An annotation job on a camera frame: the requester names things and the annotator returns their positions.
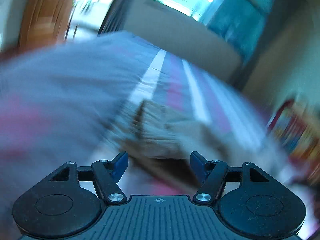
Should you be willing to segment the beige fleece pants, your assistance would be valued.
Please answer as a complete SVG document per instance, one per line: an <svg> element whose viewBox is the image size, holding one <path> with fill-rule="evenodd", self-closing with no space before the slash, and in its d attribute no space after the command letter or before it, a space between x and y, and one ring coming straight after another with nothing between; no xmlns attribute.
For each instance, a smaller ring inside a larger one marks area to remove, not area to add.
<svg viewBox="0 0 320 240"><path fill-rule="evenodd" d="M227 160L227 149L210 128L168 106L151 100L128 102L114 123L114 140L156 177L186 180L190 154L206 159Z"/></svg>

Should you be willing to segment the striped bed sheet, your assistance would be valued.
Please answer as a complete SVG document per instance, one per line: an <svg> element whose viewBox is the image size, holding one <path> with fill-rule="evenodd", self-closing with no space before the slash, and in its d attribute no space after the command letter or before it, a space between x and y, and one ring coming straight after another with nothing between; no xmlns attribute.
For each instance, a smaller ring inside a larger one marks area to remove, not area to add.
<svg viewBox="0 0 320 240"><path fill-rule="evenodd" d="M123 107L143 100L206 124L227 149L212 160L241 167L241 181L197 205L191 166L171 181L144 169L113 137ZM105 204L77 167L124 151L127 202ZM1 63L1 239L318 239L319 187L307 175L239 92L131 33Z"/></svg>

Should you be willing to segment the colourful patterned blanket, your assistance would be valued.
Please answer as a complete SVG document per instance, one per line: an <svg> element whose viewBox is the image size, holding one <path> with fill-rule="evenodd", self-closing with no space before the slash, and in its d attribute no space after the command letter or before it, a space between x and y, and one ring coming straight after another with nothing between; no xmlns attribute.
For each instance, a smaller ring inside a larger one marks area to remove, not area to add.
<svg viewBox="0 0 320 240"><path fill-rule="evenodd" d="M268 124L268 130L288 154L291 163L319 172L319 111L287 99Z"/></svg>

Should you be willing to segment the beige bed headboard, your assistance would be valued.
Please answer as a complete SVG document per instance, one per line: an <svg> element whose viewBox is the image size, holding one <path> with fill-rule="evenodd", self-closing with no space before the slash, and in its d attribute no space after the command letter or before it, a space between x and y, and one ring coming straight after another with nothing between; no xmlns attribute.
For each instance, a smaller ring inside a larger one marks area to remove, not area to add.
<svg viewBox="0 0 320 240"><path fill-rule="evenodd" d="M133 2L124 29L223 81L241 64L239 54L204 25L151 1Z"/></svg>

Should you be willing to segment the brown wooden door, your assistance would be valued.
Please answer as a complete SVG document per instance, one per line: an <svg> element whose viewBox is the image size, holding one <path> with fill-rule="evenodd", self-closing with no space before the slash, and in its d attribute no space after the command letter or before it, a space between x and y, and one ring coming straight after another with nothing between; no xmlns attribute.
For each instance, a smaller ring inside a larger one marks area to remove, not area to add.
<svg viewBox="0 0 320 240"><path fill-rule="evenodd" d="M18 47L31 50L64 42L74 0L29 0Z"/></svg>

